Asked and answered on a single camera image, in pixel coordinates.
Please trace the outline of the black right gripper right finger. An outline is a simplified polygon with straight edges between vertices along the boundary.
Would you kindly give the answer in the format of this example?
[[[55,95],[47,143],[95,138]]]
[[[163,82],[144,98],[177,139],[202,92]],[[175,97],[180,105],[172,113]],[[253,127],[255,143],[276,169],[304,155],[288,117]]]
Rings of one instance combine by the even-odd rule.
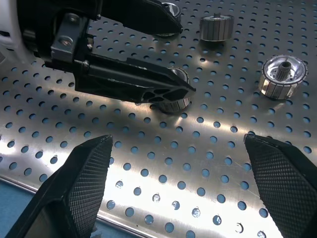
[[[297,147],[246,134],[260,199],[283,238],[317,238],[317,166]]]

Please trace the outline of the silver metal roller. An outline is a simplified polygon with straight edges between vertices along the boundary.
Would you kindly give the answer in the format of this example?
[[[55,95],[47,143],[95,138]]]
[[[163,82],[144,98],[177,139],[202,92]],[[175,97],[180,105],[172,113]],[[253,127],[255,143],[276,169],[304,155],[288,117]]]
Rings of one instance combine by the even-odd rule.
[[[214,13],[200,18],[200,39],[207,42],[222,42],[233,33],[234,16]]]
[[[168,37],[182,32],[181,10],[174,3],[162,2],[152,12],[155,19],[153,34]]]
[[[307,65],[299,58],[275,55],[262,65],[258,89],[266,97],[284,100],[295,94],[307,75]]]
[[[169,67],[174,74],[179,76],[183,81],[191,85],[190,79],[188,77],[188,74],[185,70],[178,68],[178,67]],[[165,114],[174,114],[180,111],[183,111],[191,104],[190,98],[185,98],[182,100],[178,100],[173,103],[155,103],[155,106],[163,113]]]

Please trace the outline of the perforated steel tray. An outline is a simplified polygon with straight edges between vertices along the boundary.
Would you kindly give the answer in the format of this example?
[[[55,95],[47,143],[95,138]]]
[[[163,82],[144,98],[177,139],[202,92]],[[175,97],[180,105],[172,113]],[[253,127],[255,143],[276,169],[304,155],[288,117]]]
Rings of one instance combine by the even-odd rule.
[[[70,73],[0,64],[0,179],[38,189],[88,139],[113,136],[98,213],[144,238],[282,238],[260,200],[244,135],[296,146],[317,166],[317,0],[161,0],[181,10],[182,34],[145,35],[102,18],[94,52],[185,70],[196,89],[171,116],[75,91]],[[232,37],[200,39],[200,18],[234,16]],[[284,100],[258,89],[272,56],[302,60],[308,75]]]

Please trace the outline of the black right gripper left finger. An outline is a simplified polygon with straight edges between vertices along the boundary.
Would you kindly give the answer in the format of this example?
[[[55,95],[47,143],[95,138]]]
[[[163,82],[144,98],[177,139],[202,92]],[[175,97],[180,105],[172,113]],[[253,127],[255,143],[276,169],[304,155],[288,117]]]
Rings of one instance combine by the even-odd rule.
[[[40,186],[5,238],[90,238],[100,209],[113,138],[74,147]]]

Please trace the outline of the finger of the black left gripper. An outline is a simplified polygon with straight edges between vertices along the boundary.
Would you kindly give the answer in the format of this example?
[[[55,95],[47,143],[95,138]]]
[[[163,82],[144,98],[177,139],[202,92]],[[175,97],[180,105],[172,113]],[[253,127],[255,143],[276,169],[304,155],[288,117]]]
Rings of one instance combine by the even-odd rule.
[[[171,103],[196,92],[171,69],[142,60],[87,54],[73,66],[75,90],[82,93],[133,103]]]
[[[180,21],[159,0],[103,0],[101,16],[149,34],[178,34]]]

